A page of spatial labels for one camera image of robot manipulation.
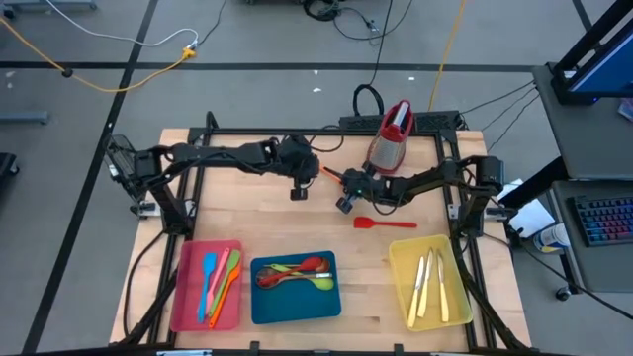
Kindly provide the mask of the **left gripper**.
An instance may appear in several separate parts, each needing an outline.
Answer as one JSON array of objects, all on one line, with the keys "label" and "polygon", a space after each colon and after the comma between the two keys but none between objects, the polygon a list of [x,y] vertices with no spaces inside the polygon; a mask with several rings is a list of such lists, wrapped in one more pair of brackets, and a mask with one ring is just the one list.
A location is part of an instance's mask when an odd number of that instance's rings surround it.
[{"label": "left gripper", "polygon": [[319,160],[310,143],[303,135],[293,133],[285,136],[275,146],[275,153],[270,171],[294,180],[294,187],[290,191],[292,201],[306,200],[306,185],[317,178],[319,173]]}]

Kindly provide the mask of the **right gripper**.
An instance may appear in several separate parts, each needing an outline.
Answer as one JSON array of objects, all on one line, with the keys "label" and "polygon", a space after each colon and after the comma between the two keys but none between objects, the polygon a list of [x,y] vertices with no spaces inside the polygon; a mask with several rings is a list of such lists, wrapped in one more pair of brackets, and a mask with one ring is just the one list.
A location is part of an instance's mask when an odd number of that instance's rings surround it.
[{"label": "right gripper", "polygon": [[389,180],[386,177],[373,175],[373,171],[356,170],[349,168],[343,173],[337,172],[328,167],[323,167],[323,171],[331,175],[338,184],[341,184],[343,196],[336,202],[336,206],[344,213],[349,214],[353,208],[353,202],[364,199],[373,205],[394,205],[394,194],[388,187]]}]

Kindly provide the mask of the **red silicone spatula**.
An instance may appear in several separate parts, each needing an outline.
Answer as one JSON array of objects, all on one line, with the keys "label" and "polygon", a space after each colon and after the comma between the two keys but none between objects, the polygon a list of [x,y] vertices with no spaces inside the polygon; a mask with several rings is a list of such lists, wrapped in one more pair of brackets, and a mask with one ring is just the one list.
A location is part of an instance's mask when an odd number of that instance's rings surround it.
[{"label": "red silicone spatula", "polygon": [[415,222],[378,222],[368,217],[356,217],[353,221],[355,228],[372,228],[375,226],[389,226],[389,227],[402,227],[402,228],[417,228]]}]

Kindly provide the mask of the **lime green spoon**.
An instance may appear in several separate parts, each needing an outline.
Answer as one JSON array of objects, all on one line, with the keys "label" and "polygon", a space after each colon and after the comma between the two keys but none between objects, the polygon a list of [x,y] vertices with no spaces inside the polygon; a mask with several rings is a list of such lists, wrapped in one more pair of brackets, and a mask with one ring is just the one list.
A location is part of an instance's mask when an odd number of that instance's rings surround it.
[{"label": "lime green spoon", "polygon": [[[280,264],[265,265],[260,271],[257,272],[257,275],[256,275],[257,285],[258,285],[258,282],[265,277],[271,276],[278,272],[284,272],[288,270],[290,270],[290,267],[287,267],[285,265],[280,265]],[[293,274],[312,274],[312,273],[296,272]],[[258,286],[263,289],[271,289],[283,282],[293,282],[293,281],[309,281],[317,289],[322,290],[322,291],[329,291],[329,290],[332,290],[334,287],[333,278],[332,279],[302,279],[302,278],[291,277],[291,276],[281,278],[278,282],[271,284],[270,286],[264,286],[264,287],[261,287],[259,285]]]}]

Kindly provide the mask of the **green silicone spatula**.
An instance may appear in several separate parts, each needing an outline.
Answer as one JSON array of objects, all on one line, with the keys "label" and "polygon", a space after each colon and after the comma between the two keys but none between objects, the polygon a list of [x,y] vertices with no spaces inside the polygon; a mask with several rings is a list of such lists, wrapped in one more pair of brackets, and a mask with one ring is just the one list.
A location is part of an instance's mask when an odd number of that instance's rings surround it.
[{"label": "green silicone spatula", "polygon": [[222,282],[220,283],[218,289],[217,289],[217,293],[214,296],[213,302],[211,304],[211,308],[209,310],[209,316],[212,316],[215,313],[215,310],[220,302],[220,298],[223,294],[223,292],[226,289],[226,284],[228,282],[228,277],[231,273],[231,271],[233,269],[236,268],[238,262],[240,259],[240,251],[237,249],[233,249],[229,252],[228,258],[227,258],[227,262],[226,262],[226,268],[225,268],[225,274],[224,277],[222,279]]}]

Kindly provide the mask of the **blue silicone spatula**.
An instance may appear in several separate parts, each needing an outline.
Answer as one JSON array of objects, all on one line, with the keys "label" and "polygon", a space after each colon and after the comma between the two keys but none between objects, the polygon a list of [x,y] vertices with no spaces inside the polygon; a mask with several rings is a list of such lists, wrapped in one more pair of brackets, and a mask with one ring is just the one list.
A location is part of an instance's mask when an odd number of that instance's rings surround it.
[{"label": "blue silicone spatula", "polygon": [[216,269],[216,263],[217,263],[217,254],[216,253],[206,253],[204,255],[204,259],[202,261],[203,285],[202,285],[201,298],[200,298],[200,301],[199,301],[199,308],[198,308],[198,312],[197,312],[197,321],[198,321],[198,323],[202,323],[204,321],[204,318],[205,318],[205,309],[206,309],[206,304],[207,304],[207,293],[209,291],[209,281],[210,281],[211,275],[213,274],[214,270]]}]

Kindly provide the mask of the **blue plastic tray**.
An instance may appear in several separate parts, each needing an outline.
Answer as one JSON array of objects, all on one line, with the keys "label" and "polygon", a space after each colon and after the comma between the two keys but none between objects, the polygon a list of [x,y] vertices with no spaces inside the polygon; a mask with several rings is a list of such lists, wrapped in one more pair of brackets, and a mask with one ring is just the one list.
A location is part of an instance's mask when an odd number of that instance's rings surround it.
[{"label": "blue plastic tray", "polygon": [[[299,279],[280,282],[264,289],[257,285],[256,274],[273,264],[292,269],[308,257],[321,257],[329,263],[325,278],[327,288],[320,288],[316,280]],[[335,255],[332,251],[278,255],[254,258],[251,269],[251,319],[255,324],[295,321],[320,317],[338,316],[341,313],[341,297],[338,287]]]}]

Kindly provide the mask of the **cream handled table knife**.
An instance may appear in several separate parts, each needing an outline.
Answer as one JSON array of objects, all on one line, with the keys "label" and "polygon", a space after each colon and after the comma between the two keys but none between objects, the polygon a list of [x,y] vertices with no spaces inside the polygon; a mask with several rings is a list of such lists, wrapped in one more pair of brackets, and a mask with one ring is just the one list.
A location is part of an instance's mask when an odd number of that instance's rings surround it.
[{"label": "cream handled table knife", "polygon": [[438,264],[438,280],[439,280],[439,295],[440,295],[440,315],[441,321],[446,323],[449,321],[449,308],[448,300],[444,281],[444,264],[441,255],[437,256]]},{"label": "cream handled table knife", "polygon": [[413,293],[411,297],[411,304],[410,304],[408,315],[407,315],[408,328],[413,328],[414,323],[415,323],[418,299],[419,299],[419,294],[420,294],[421,284],[422,284],[422,277],[424,274],[424,267],[425,267],[424,257],[421,256],[418,261],[418,268],[417,268],[416,277],[415,277],[414,289],[413,289]]},{"label": "cream handled table knife", "polygon": [[431,274],[432,265],[433,265],[433,257],[434,257],[433,249],[430,249],[428,251],[427,258],[426,258],[426,265],[425,265],[424,275],[423,275],[423,283],[421,287],[421,295],[420,295],[419,306],[418,306],[418,310],[416,314],[418,317],[424,317],[426,313],[428,287],[429,287],[430,274]]}]

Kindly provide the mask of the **yellow plastic tray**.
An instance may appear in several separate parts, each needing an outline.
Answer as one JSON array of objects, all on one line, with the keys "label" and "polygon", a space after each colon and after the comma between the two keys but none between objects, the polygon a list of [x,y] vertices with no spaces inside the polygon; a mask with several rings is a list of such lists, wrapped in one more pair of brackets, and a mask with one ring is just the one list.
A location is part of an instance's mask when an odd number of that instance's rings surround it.
[{"label": "yellow plastic tray", "polygon": [[[433,265],[430,274],[427,308],[424,317],[416,316],[413,328],[407,327],[407,315],[415,284],[418,261],[426,258],[433,249]],[[449,321],[441,321],[437,256],[444,264],[444,281],[449,308]],[[467,324],[472,321],[472,311],[460,272],[453,255],[450,240],[445,235],[432,235],[394,241],[389,246],[389,261],[396,293],[400,303],[405,327],[410,331],[426,331],[443,327]]]}]

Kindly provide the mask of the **black perforated electronics box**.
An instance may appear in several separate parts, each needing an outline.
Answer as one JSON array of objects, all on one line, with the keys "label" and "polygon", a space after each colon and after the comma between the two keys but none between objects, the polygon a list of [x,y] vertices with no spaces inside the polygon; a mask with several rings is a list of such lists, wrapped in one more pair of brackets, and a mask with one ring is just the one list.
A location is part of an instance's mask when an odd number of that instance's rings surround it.
[{"label": "black perforated electronics box", "polygon": [[[348,116],[339,119],[339,126],[346,131],[376,131],[382,124],[380,115]],[[458,111],[441,111],[415,113],[412,130],[415,133],[438,132],[441,130],[456,131],[463,127],[463,120]]]}]

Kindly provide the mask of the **dark grey desk surface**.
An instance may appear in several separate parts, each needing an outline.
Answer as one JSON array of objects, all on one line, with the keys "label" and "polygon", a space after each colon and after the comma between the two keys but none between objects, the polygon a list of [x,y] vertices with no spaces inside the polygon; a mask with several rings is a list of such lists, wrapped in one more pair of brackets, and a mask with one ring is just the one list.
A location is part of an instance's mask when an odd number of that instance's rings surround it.
[{"label": "dark grey desk surface", "polygon": [[593,292],[633,293],[633,243],[587,247],[570,201],[633,197],[633,182],[558,181],[552,190],[584,286]]}]

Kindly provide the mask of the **grey furniture foot bar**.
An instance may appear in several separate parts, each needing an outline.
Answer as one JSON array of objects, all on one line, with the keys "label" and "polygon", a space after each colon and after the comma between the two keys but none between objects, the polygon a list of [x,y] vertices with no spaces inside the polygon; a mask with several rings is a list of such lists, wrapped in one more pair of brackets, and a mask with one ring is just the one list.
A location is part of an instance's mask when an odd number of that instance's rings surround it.
[{"label": "grey furniture foot bar", "polygon": [[49,122],[48,112],[0,112],[0,124],[10,123],[37,123],[41,125],[47,125]]},{"label": "grey furniture foot bar", "polygon": [[49,6],[50,8],[60,6],[84,6],[91,10],[98,8],[95,0],[1,0],[8,9],[21,11],[27,6]]}]

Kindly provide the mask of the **black chair caster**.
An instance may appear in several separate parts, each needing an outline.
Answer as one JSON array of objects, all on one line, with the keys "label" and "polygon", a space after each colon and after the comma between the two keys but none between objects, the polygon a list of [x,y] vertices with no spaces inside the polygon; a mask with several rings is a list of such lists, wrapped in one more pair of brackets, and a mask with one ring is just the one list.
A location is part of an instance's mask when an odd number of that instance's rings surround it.
[{"label": "black chair caster", "polygon": [[0,178],[15,176],[19,172],[17,156],[9,152],[0,152]]}]

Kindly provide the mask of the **computer monitor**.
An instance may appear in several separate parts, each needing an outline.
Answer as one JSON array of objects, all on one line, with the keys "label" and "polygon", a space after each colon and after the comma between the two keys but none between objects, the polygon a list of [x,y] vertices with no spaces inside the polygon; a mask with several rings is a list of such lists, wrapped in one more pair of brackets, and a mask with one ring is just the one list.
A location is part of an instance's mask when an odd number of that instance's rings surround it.
[{"label": "computer monitor", "polygon": [[592,97],[633,97],[633,30],[593,61],[569,91]]}]

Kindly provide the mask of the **black monitor stand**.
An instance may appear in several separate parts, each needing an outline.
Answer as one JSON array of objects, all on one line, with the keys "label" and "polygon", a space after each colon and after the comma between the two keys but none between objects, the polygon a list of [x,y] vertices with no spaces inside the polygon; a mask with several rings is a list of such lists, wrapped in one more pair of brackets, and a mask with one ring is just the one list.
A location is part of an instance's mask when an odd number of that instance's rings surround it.
[{"label": "black monitor stand", "polygon": [[616,98],[574,94],[569,91],[569,87],[575,79],[581,76],[584,70],[588,69],[593,61],[597,61],[605,55],[617,40],[621,40],[633,30],[633,19],[631,19],[608,42],[605,44],[600,42],[632,11],[633,0],[616,0],[570,51],[551,68],[553,75],[551,86],[560,104],[592,105],[601,98]]}]

